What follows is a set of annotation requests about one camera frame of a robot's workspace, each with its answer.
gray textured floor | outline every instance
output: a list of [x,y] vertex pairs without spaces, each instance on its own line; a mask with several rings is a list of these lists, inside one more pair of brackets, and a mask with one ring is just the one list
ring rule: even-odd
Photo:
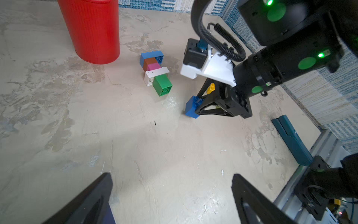
[[[178,74],[189,14],[120,9],[108,65],[76,55],[56,2],[1,1],[0,31],[0,223],[41,223],[102,172],[117,223],[238,223],[234,173],[274,200],[297,167],[270,119],[287,114],[308,148],[320,134],[281,87],[249,119],[183,115],[204,82]],[[159,49],[162,97],[139,65]]]

brown lego brick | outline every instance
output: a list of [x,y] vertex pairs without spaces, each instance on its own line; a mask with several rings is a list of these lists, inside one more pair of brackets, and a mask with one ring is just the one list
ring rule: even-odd
[[157,63],[155,58],[144,59],[143,70],[148,71],[148,65]]

green lego brick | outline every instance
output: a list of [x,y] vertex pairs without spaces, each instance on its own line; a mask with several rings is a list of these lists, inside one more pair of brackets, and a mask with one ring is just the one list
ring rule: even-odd
[[153,87],[159,96],[168,94],[172,86],[166,74],[154,77]]

red container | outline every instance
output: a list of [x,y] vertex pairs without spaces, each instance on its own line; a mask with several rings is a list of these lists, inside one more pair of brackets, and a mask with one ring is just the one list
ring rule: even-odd
[[118,0],[58,0],[76,53],[94,64],[119,56]]

blue lego brick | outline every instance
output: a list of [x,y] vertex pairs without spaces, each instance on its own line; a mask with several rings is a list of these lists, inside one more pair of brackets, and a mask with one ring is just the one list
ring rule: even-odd
[[163,61],[163,57],[164,57],[164,54],[161,51],[152,51],[152,52],[147,52],[147,53],[141,53],[139,63],[143,67],[144,59],[155,58],[157,60],[158,64],[161,65],[161,63]]
[[297,163],[303,166],[311,164],[313,162],[313,157],[303,144],[288,117],[286,115],[282,115],[277,119],[272,119],[271,121],[291,151],[293,157],[296,159]]
[[185,105],[185,115],[195,119],[198,118],[199,114],[196,114],[195,110],[203,103],[203,101],[204,99],[202,98],[192,96]]

